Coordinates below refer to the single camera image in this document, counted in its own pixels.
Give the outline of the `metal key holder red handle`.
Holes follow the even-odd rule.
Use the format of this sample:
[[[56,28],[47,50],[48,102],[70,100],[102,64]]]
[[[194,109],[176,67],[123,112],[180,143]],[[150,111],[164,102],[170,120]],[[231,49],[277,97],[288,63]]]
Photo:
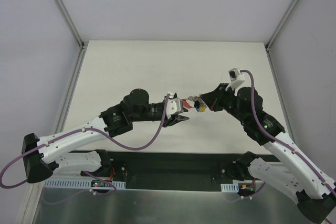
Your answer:
[[[182,102],[183,102],[183,108],[185,108],[187,110],[189,110],[189,109],[195,109],[195,106],[199,106],[200,107],[200,106],[205,105],[207,107],[207,105],[205,104],[205,102],[199,96],[189,96],[186,99],[182,99]]]

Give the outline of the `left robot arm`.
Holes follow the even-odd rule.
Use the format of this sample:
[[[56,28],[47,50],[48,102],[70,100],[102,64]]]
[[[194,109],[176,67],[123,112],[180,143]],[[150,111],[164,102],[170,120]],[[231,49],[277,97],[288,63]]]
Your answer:
[[[159,103],[150,103],[143,89],[132,90],[119,104],[101,112],[85,124],[58,134],[38,137],[30,133],[23,138],[23,162],[27,182],[42,182],[57,172],[94,172],[99,176],[110,173],[111,164],[103,151],[92,151],[88,157],[75,153],[80,147],[107,138],[119,147],[133,150],[115,140],[116,136],[133,129],[133,122],[159,121],[158,132],[188,120],[183,100],[168,93]]]

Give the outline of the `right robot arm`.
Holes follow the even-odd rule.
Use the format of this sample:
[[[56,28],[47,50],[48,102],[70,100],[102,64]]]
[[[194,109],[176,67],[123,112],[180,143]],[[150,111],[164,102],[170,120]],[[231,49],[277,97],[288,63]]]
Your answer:
[[[245,133],[289,171],[285,174],[268,168],[260,157],[253,156],[236,166],[240,178],[254,176],[276,188],[312,223],[327,220],[335,209],[335,180],[303,153],[278,120],[263,110],[263,99],[255,88],[234,91],[221,83],[214,91],[199,97],[211,111],[226,111],[237,119]]]

